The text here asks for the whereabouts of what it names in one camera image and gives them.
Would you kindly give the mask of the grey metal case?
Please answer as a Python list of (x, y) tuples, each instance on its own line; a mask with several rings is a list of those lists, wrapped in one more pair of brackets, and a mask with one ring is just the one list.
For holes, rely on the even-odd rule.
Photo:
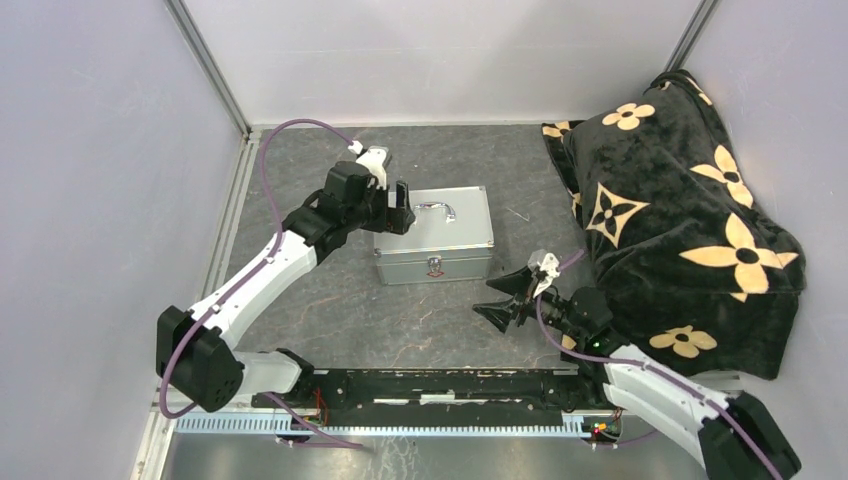
[(412, 190), (415, 222), (404, 235), (374, 236), (385, 285), (479, 280), (492, 265), (495, 239), (484, 186)]

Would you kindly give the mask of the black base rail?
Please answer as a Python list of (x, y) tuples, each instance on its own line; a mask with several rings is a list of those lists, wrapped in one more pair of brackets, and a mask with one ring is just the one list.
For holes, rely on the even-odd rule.
[(281, 398), (320, 409), (329, 427), (553, 426), (563, 414), (614, 408), (573, 368), (332, 368), (302, 375)]

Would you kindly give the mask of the black floral blanket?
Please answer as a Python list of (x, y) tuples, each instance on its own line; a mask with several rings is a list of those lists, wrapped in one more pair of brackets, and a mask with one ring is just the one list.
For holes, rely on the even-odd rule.
[(675, 371), (775, 379), (805, 288), (799, 241), (756, 203), (684, 69), (541, 135), (615, 329)]

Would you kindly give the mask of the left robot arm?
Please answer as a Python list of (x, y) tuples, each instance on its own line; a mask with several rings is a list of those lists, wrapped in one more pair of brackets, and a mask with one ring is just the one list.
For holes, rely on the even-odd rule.
[(314, 381), (305, 365), (282, 351), (237, 351), (249, 326), (300, 277), (345, 245), (350, 233), (405, 234), (414, 222), (405, 182), (391, 191), (388, 151), (366, 150), (340, 161), (322, 189), (281, 223), (269, 243), (229, 281), (187, 310), (168, 307), (158, 318), (156, 369), (159, 399), (174, 387), (191, 407), (215, 412), (239, 395), (276, 393), (290, 407), (306, 405)]

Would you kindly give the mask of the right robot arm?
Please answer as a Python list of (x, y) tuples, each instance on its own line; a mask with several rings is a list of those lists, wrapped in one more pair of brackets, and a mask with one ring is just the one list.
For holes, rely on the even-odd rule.
[(609, 403), (636, 415), (683, 448), (710, 479), (791, 479), (801, 471), (800, 457), (759, 399), (707, 388), (652, 360), (614, 328), (597, 288), (581, 287), (564, 298), (552, 292), (547, 272), (527, 267), (486, 284), (508, 299), (472, 309), (499, 331), (534, 318), (543, 334), (557, 330), (574, 340), (572, 347), (554, 345), (583, 375), (577, 392), (585, 405)]

